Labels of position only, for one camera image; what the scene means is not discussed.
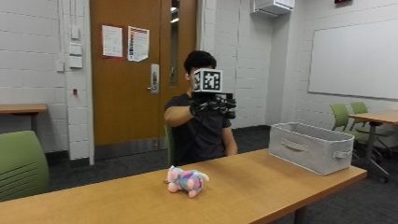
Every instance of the chair leg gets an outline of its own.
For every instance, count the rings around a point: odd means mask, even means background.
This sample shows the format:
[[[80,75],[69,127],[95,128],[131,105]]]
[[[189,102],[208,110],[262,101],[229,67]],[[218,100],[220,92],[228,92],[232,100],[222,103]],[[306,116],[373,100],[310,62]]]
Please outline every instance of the chair leg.
[[[386,145],[386,143],[383,143],[382,140],[378,140],[378,142],[383,145],[383,147],[389,150],[389,155],[391,156],[393,155],[393,149],[390,149]]]
[[[366,148],[357,141],[354,141],[353,143],[354,143],[354,145],[353,145],[353,151],[357,152],[357,154],[354,156],[358,159],[361,159],[361,157],[358,156],[358,153],[359,153],[359,155],[362,155],[362,151],[366,152]]]
[[[352,151],[352,155],[353,155],[353,157],[354,157],[357,160],[361,159],[359,156],[358,156],[357,153],[356,153],[356,150]]]
[[[361,149],[366,152],[366,147],[361,144],[361,143],[358,143],[357,144],[359,147],[361,147]],[[379,163],[382,163],[382,159],[383,159],[383,156],[382,156],[382,154],[374,149],[373,150],[373,152],[371,152],[371,159],[379,164]]]

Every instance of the storage bin handle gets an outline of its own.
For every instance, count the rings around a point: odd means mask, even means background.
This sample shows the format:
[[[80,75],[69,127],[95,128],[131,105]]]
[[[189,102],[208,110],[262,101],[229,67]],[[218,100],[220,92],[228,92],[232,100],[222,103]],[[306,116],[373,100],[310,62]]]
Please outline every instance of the storage bin handle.
[[[298,151],[309,151],[309,147],[306,145],[301,145],[298,143],[294,143],[294,142],[289,141],[285,138],[281,138],[281,144],[284,146],[286,146],[288,148],[293,148]]]
[[[333,157],[340,159],[348,158],[349,155],[350,152],[340,152],[340,151],[333,152]]]

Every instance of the hair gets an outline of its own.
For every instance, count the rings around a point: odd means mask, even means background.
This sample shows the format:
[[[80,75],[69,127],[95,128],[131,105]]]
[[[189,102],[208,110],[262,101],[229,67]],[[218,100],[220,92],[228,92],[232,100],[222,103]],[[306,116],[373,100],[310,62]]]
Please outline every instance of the hair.
[[[201,68],[212,66],[214,69],[217,66],[217,61],[212,54],[204,50],[194,50],[188,54],[184,62],[185,72],[189,75],[193,67]]]

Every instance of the stuffed toy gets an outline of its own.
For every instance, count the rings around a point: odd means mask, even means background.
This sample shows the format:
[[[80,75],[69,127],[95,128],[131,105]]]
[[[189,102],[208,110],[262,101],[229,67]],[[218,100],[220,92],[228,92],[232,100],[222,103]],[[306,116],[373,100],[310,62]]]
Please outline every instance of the stuffed toy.
[[[181,168],[172,166],[166,173],[168,190],[174,193],[180,189],[185,189],[189,198],[193,198],[201,191],[204,179],[209,181],[209,176],[200,171],[182,171]]]

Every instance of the light switch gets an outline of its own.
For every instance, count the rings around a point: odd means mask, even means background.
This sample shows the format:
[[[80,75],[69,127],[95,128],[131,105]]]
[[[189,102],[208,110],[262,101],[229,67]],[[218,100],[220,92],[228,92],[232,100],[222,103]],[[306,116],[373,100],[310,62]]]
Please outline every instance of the light switch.
[[[69,56],[69,67],[83,68],[84,67],[84,57]]]

